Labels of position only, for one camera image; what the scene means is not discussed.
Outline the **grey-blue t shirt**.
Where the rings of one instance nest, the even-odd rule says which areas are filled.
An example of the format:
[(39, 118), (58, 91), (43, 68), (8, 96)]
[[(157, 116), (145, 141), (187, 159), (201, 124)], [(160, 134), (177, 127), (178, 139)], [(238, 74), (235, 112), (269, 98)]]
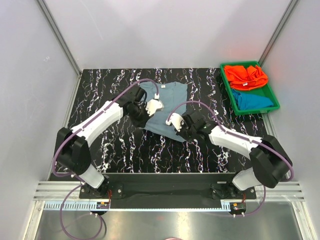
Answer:
[(157, 111), (146, 123), (144, 130), (183, 143), (185, 140), (176, 134), (174, 126), (166, 124), (169, 114), (183, 102), (187, 101), (188, 85), (180, 82), (158, 83), (159, 100), (163, 110)]

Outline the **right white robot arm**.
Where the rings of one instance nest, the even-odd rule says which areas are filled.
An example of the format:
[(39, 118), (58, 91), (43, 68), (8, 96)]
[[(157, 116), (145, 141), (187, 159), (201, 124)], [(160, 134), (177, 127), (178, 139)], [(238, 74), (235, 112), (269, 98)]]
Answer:
[(245, 135), (221, 124), (207, 122), (196, 112), (184, 115), (173, 113), (167, 124), (173, 125), (176, 135), (188, 142), (204, 141), (227, 148), (250, 160), (250, 168), (239, 171), (226, 183), (212, 184), (213, 195), (218, 199), (240, 198), (248, 189), (256, 186), (273, 189), (292, 169), (292, 161), (272, 135)]

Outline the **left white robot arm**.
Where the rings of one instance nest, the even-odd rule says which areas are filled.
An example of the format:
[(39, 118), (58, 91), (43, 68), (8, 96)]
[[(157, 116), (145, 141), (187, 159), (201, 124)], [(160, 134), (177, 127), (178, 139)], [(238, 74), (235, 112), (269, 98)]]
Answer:
[(129, 116), (134, 126), (145, 127), (150, 119), (147, 93), (135, 85), (128, 91), (106, 101), (89, 118), (73, 128), (61, 128), (56, 137), (53, 164), (60, 164), (69, 174), (85, 183), (97, 198), (108, 196), (108, 177), (93, 166), (90, 146), (110, 125)]

